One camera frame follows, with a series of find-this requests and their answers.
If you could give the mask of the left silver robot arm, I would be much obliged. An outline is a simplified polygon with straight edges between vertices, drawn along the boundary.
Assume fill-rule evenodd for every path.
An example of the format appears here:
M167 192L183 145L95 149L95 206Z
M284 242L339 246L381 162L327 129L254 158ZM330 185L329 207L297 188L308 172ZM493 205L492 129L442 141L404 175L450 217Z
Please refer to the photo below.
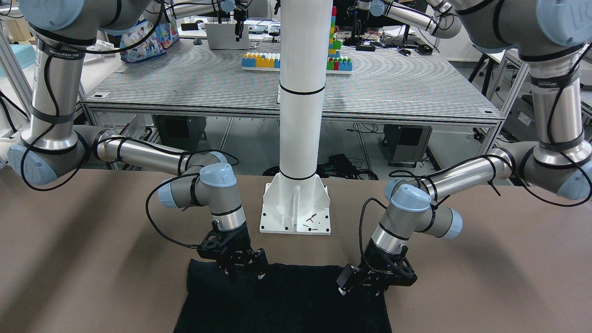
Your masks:
M591 145L585 141L580 101L580 61L590 50L589 0L431 0L437 23L428 32L449 38L463 25L483 53L516 49L530 76L536 124L535 142L495 147L501 125L484 137L480 156L417 177L392 179L388 205L361 263L347 264L338 277L341 294L368 286L374 294L417 280L406 259L409 238L417 233L452 239L463 220L444 207L450 195L495 179L518 179L544 188L579 206L591 199Z

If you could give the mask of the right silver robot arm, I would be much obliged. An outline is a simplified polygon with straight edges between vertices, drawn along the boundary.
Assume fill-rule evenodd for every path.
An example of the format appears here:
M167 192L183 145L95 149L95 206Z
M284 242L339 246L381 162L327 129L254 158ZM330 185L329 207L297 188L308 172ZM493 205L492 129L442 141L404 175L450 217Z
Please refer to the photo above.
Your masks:
M85 55L97 32L125 32L144 13L152 28L166 17L164 0L21 0L18 9L37 38L35 82L30 122L20 142L7 151L7 160L25 185L53 191L57 180L71 179L88 163L131 164L165 173L171 179L158 185L146 199L150 215L152 196L174 209L208 207L212 230L199 244L165 240L194 249L203 259L236 280L241 265L257 279L264 278L268 259L264 249L253 249L242 200L232 166L219 150L186 151L121 135L105 127L83 106L81 76Z

